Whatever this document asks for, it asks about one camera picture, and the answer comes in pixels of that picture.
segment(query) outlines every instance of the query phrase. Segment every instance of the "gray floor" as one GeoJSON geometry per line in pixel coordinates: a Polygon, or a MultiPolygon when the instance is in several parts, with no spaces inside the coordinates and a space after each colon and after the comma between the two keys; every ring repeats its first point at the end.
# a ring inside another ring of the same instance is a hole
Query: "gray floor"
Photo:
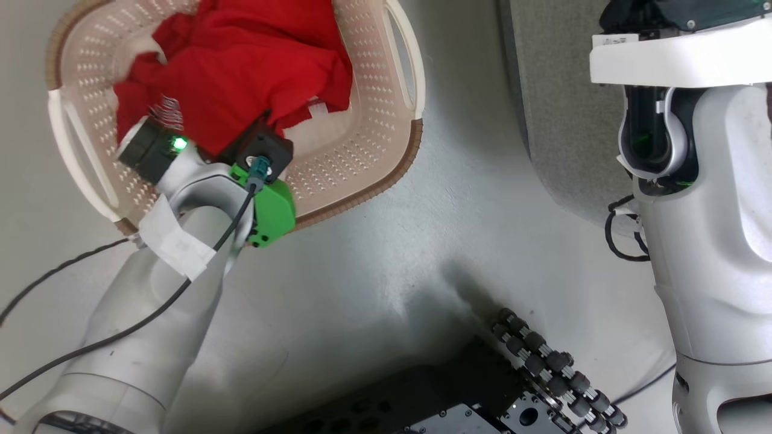
{"type": "MultiPolygon", "coordinates": [[[[402,0],[422,44],[424,145],[392,190],[248,251],[229,277],[169,433],[250,432],[399,368],[438,361],[507,305],[611,397],[673,358],[646,265],[560,209],[527,158],[494,0],[402,0]]],[[[0,304],[118,237],[70,181],[48,127],[43,53],[71,0],[0,0],[0,304]]],[[[633,243],[620,241],[623,249],[633,243]]],[[[0,388],[78,345],[126,246],[41,287],[0,329],[0,388]]],[[[2,403],[19,415],[45,375],[2,403]]],[[[675,432],[670,384],[629,402],[630,434],[675,432]]],[[[0,425],[0,433],[7,432],[0,425]]]]}

